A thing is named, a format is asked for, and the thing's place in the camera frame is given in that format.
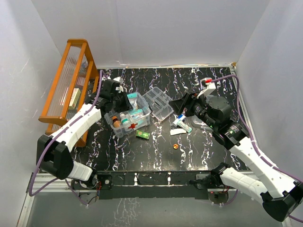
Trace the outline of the white ointment tube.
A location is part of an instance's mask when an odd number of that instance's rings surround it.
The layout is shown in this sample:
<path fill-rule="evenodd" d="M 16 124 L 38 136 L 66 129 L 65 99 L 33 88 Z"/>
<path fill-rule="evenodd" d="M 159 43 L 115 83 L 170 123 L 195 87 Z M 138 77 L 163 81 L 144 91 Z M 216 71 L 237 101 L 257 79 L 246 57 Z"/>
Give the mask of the white ointment tube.
<path fill-rule="evenodd" d="M 184 120 L 186 119 L 186 116 L 181 114 L 179 115 L 172 123 L 174 127 L 180 127 L 184 129 L 187 133 L 190 133 L 192 131 L 192 128 L 188 126 L 186 123 L 184 123 Z"/>

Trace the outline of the clear medicine kit box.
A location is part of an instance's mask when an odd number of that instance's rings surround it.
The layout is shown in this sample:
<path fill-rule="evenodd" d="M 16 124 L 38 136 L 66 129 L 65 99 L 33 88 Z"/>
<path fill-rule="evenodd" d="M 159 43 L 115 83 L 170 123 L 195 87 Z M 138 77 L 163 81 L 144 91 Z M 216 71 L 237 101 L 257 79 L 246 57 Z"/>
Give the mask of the clear medicine kit box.
<path fill-rule="evenodd" d="M 130 120 L 130 115 L 129 115 L 130 110 L 129 111 L 124 111 L 124 112 L 116 112 L 116 111 L 112 110 L 109 113 L 106 113 L 105 116 L 104 116 L 107 124 L 109 125 L 109 128 L 111 128 L 113 130 L 113 132 L 114 132 L 114 134 L 117 138 L 122 138 L 122 137 L 124 137 L 124 136 L 142 128 L 143 126 L 148 126 L 150 124 L 151 110 L 149 108 L 149 105 L 140 93 L 138 93 L 138 92 L 136 92 L 136 93 L 137 93 L 138 109 L 143 110 L 143 117 L 141 118 L 142 124 L 131 123 L 130 122 L 129 124 L 125 124 L 125 125 L 121 124 L 121 126 L 119 128 L 113 127 L 112 117 L 117 116 L 118 119 L 121 121 L 120 113 L 124 113 L 124 114 L 127 114 L 129 116 L 129 120 Z"/>

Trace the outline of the green small box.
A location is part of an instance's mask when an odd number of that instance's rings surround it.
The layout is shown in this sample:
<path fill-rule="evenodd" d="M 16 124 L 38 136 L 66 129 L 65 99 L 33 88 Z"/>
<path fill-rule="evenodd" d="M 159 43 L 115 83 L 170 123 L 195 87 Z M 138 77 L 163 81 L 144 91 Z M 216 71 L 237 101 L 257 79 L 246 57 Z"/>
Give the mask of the green small box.
<path fill-rule="evenodd" d="M 148 140 L 150 138 L 150 134 L 148 132 L 136 130 L 136 137 L 144 139 L 144 140 Z"/>

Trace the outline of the teal plaster packet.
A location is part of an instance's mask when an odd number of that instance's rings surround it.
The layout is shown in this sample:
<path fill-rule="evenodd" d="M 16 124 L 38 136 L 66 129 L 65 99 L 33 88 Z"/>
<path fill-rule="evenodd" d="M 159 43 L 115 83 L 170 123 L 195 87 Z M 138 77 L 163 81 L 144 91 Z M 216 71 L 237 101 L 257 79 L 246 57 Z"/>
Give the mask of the teal plaster packet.
<path fill-rule="evenodd" d="M 131 93 L 127 95 L 127 98 L 131 104 L 131 106 L 133 107 L 133 110 L 137 110 L 138 109 L 138 104 L 137 104 L 137 93 Z"/>

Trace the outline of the teal bandage packet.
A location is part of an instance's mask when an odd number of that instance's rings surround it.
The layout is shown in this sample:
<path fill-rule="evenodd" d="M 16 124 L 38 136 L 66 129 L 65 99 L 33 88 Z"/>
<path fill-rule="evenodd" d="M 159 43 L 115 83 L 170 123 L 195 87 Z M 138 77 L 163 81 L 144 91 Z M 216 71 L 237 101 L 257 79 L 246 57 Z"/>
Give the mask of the teal bandage packet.
<path fill-rule="evenodd" d="M 131 111 L 129 111 L 129 115 L 130 115 L 131 123 L 142 124 L 142 120 L 141 120 L 141 118 L 143 117 L 143 110 L 142 109 L 131 110 Z"/>

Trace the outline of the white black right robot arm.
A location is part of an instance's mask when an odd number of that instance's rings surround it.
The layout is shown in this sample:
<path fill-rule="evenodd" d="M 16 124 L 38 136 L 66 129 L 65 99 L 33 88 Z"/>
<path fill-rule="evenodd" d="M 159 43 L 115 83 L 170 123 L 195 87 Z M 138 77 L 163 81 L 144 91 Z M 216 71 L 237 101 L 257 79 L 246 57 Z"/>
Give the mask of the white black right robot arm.
<path fill-rule="evenodd" d="M 236 155 L 257 179 L 221 163 L 207 177 L 221 188 L 231 186 L 258 201 L 273 219 L 283 222 L 303 201 L 303 183 L 270 162 L 249 137 L 248 131 L 231 119 L 232 108 L 221 96 L 187 93 L 169 105 L 177 114 L 195 115 L 212 129 L 215 140 Z"/>

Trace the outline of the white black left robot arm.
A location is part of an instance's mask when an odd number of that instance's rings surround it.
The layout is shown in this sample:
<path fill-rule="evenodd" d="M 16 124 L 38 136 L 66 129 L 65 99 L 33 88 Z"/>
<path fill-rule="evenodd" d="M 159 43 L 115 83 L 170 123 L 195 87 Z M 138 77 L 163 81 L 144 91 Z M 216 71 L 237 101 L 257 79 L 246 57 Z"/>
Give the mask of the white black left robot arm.
<path fill-rule="evenodd" d="M 81 180 L 88 189 L 94 188 L 98 177 L 93 169 L 74 161 L 71 152 L 89 128 L 112 110 L 124 112 L 132 109 L 123 88 L 123 79 L 106 79 L 98 90 L 89 95 L 80 110 L 50 136 L 42 135 L 37 142 L 37 166 L 58 179 Z"/>

